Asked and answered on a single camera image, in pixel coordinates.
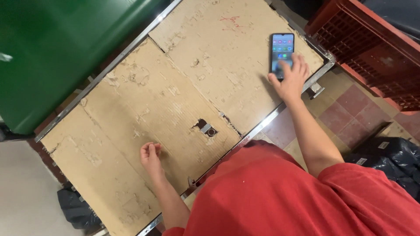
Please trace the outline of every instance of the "person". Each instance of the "person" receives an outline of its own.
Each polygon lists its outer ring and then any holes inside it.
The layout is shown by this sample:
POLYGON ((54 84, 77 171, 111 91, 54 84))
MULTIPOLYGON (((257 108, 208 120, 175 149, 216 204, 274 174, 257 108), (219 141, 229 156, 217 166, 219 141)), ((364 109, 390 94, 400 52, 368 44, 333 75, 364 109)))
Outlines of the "person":
POLYGON ((344 163, 301 100, 309 68, 301 55, 268 79, 290 109, 309 173, 282 149, 252 141, 219 165, 187 208, 165 177, 160 144, 141 162, 162 209, 165 236, 420 235, 420 204, 380 170, 344 163))

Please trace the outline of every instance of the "hand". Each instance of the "hand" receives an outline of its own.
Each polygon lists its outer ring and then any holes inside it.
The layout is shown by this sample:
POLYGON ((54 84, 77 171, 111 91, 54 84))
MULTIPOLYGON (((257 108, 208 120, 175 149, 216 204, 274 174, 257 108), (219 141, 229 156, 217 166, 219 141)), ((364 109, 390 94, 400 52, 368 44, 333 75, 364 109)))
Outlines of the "hand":
POLYGON ((303 84, 309 77, 309 66, 302 55, 293 53, 291 55, 293 66, 290 69, 288 63, 279 60, 279 65, 283 68, 284 80, 280 82, 273 73, 268 74, 268 79, 283 101, 288 104, 299 101, 302 94, 303 84))
POLYGON ((146 143, 140 149, 140 161, 153 182, 162 181, 165 178, 165 171, 160 163, 159 155, 161 145, 153 142, 146 143))

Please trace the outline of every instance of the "worn cardboard surface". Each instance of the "worn cardboard surface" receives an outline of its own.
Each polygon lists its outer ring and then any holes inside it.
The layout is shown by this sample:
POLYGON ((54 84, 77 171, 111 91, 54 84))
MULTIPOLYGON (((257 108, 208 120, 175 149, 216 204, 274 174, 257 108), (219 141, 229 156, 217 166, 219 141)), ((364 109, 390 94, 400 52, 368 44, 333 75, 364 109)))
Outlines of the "worn cardboard surface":
POLYGON ((42 143, 113 236, 133 236, 160 213, 139 160, 163 146, 167 178, 181 194, 240 140, 173 62, 145 40, 42 143), (201 118, 218 133, 192 128, 201 118))
POLYGON ((183 0, 149 35, 244 134, 280 104, 265 78, 269 36, 289 32, 314 73, 321 57, 264 0, 183 0))

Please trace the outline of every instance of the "white wall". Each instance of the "white wall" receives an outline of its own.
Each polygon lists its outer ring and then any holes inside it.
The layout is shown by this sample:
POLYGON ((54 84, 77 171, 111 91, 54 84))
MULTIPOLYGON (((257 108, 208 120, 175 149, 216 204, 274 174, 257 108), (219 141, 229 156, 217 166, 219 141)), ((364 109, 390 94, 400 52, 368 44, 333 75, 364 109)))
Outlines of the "white wall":
POLYGON ((64 218, 60 188, 26 142, 0 143, 0 235, 82 236, 64 218))

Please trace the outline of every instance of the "red shirt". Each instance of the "red shirt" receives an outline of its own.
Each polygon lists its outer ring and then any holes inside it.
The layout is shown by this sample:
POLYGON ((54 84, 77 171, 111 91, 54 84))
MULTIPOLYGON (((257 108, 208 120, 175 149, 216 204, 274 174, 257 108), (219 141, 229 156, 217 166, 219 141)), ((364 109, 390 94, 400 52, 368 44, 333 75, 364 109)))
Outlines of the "red shirt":
POLYGON ((420 204, 380 170, 341 163, 314 178, 259 142, 207 179, 186 229, 163 235, 420 235, 420 204))

